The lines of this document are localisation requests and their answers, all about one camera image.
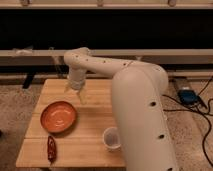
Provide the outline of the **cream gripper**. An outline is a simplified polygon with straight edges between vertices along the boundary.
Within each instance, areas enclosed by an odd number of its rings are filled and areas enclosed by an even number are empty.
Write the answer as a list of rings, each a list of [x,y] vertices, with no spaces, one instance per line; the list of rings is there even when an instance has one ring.
[[[86,71],[84,69],[69,69],[69,74],[68,74],[68,81],[70,85],[65,86],[64,93],[68,92],[70,90],[70,87],[74,90],[79,90],[78,91],[78,97],[80,99],[81,104],[85,104],[85,91],[82,89],[80,90],[84,85],[85,85],[85,80],[86,80]]]

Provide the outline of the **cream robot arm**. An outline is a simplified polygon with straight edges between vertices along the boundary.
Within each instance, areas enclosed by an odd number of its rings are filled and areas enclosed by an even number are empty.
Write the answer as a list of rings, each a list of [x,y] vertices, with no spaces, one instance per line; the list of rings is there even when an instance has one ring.
[[[106,75],[126,171],[179,171],[161,95],[168,87],[166,71],[152,63],[94,57],[87,48],[68,50],[69,86],[85,86],[86,72]]]

